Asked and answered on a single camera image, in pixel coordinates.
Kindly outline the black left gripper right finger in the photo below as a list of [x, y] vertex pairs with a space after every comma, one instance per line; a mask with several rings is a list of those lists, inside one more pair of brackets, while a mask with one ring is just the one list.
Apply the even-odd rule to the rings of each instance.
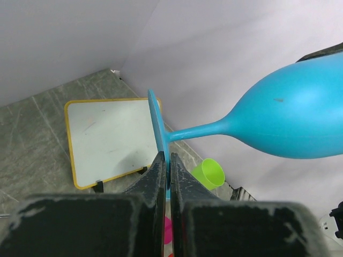
[[314, 215], [294, 202], [225, 201], [170, 157], [175, 256], [329, 256]]

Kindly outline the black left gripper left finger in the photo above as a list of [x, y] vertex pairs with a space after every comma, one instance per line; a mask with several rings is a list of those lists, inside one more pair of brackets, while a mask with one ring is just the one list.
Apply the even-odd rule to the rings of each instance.
[[121, 193], [36, 194], [12, 213], [1, 256], [163, 256], [166, 161]]

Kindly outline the blue plastic wine glass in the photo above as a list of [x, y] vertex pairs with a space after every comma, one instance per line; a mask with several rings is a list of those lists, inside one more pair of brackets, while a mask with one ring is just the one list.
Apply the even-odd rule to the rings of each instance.
[[175, 141], [227, 135], [270, 155], [315, 159], [342, 154], [342, 52], [316, 52], [253, 85], [222, 119], [169, 132], [153, 90], [148, 106], [158, 152], [167, 164], [172, 194]]

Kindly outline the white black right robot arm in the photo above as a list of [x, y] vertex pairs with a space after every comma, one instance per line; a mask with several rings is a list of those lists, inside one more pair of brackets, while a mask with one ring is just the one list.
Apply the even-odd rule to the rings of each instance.
[[334, 233], [335, 236], [339, 239], [343, 239], [342, 234], [342, 220], [343, 220], [343, 202], [338, 204], [338, 207], [335, 209], [332, 209], [331, 212], [329, 213], [330, 217], [333, 217], [338, 230]]

